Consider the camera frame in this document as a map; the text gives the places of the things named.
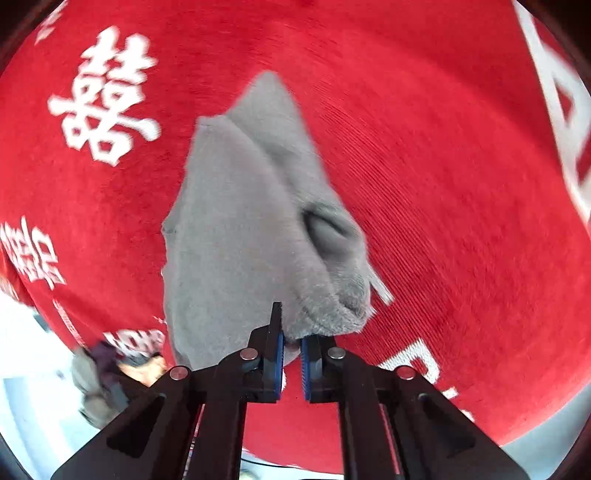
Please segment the grey fleece sweater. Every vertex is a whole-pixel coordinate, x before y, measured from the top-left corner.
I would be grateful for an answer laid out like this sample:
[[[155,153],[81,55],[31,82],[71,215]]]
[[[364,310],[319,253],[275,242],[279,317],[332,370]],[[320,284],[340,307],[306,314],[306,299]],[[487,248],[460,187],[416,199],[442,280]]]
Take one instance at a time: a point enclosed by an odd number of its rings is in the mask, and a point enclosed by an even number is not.
[[[218,363],[266,324],[274,303],[288,344],[360,332],[370,318],[365,234],[276,73],[198,120],[162,235],[163,306],[179,364]]]

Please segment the red bedspread white characters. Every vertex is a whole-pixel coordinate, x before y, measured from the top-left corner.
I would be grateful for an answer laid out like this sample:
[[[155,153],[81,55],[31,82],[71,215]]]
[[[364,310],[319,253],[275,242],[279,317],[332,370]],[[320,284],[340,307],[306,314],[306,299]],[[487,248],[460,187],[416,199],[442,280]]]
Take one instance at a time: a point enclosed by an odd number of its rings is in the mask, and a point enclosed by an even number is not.
[[[518,2],[51,8],[1,45],[1,288],[73,354],[180,365],[162,225],[198,120],[270,71],[366,237],[370,318],[342,347],[417,368],[501,445],[589,384],[590,96]],[[246,450],[341,472],[335,408],[304,401],[297,342],[284,361]]]

